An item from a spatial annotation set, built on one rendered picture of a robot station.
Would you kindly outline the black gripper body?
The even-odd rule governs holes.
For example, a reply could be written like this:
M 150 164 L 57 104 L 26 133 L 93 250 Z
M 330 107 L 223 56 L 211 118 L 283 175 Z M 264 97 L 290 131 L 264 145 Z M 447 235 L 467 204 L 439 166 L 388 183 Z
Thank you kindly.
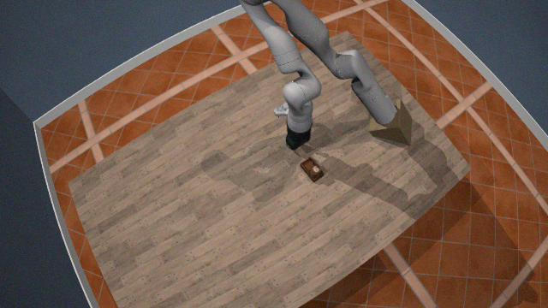
M 281 104 L 280 106 L 274 109 L 275 116 L 286 116 L 287 121 L 287 136 L 286 143 L 289 147 L 294 150 L 299 146 L 305 144 L 310 140 L 311 128 L 313 126 L 313 115 L 310 121 L 306 123 L 296 123 L 289 118 L 289 106 L 286 103 Z

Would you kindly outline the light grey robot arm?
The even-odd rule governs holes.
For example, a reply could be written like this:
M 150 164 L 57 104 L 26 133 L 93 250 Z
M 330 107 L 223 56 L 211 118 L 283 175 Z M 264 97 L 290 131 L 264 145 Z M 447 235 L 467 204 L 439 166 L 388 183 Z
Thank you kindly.
M 238 0 L 268 44 L 282 74 L 297 72 L 300 77 L 283 88 L 289 118 L 296 123 L 310 121 L 312 99 L 321 93 L 321 84 L 304 62 L 293 37 L 267 13 L 263 3 L 271 1 L 285 14 L 290 33 L 311 50 L 340 80 L 352 79 L 351 88 L 376 123 L 391 122 L 397 109 L 376 81 L 365 58 L 357 50 L 334 51 L 329 31 L 300 0 Z

